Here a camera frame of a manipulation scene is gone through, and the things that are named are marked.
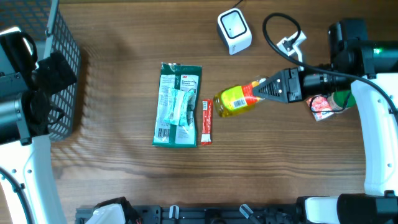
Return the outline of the red white tissue pack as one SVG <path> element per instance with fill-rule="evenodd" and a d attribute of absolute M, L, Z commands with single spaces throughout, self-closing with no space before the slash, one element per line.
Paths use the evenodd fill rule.
<path fill-rule="evenodd" d="M 306 103 L 309 106 L 316 121 L 321 121 L 334 115 L 334 112 L 332 112 L 332 108 L 327 98 L 321 95 L 308 98 L 306 100 Z"/>

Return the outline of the green lid plastic jar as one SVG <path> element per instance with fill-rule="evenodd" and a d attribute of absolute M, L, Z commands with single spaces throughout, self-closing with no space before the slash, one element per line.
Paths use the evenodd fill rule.
<path fill-rule="evenodd" d="M 331 109 L 336 113 L 342 113 L 344 110 L 356 105 L 356 101 L 351 90 L 336 91 L 332 93 L 327 100 Z"/>

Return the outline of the yellow Vim liquid bottle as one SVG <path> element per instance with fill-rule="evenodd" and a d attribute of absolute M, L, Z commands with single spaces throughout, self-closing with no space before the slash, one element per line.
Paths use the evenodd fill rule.
<path fill-rule="evenodd" d="M 266 80 L 267 77 L 257 77 L 248 84 L 235 85 L 217 93 L 213 98 L 213 103 L 218 116 L 226 118 L 252 110 L 255 104 L 263 100 L 254 96 L 252 91 L 254 87 Z"/>

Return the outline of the red sachet stick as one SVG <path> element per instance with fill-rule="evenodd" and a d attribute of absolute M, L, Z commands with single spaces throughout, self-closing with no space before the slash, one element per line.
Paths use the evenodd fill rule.
<path fill-rule="evenodd" d="M 202 101 L 203 106 L 203 122 L 202 122 L 202 134 L 201 134 L 201 145 L 210 145 L 211 141 L 211 125 L 212 125 L 212 114 L 213 114 L 213 100 L 205 99 Z"/>

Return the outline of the green 3M gloves packet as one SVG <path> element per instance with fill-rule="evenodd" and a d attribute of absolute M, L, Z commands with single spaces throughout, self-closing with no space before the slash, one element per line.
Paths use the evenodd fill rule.
<path fill-rule="evenodd" d="M 152 144 L 160 147 L 197 146 L 195 112 L 202 66 L 162 63 Z"/>

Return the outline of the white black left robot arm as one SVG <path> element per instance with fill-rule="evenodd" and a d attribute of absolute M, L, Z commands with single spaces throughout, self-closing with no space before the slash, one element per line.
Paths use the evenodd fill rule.
<path fill-rule="evenodd" d="M 39 60 L 19 27 L 1 32 L 1 188 L 13 223 L 66 223 L 49 127 L 66 113 L 52 95 L 77 82 L 60 51 Z"/>

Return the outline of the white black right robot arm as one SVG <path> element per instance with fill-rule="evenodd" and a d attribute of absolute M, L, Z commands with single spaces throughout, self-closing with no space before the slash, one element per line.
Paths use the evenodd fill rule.
<path fill-rule="evenodd" d="M 294 64 L 253 89 L 265 100 L 293 103 L 348 90 L 355 99 L 366 156 L 364 192 L 304 196 L 271 205 L 266 223 L 397 222 L 397 42 L 369 40 L 363 19 L 343 19 L 328 29 L 330 63 L 303 62 L 303 32 L 271 44 Z"/>

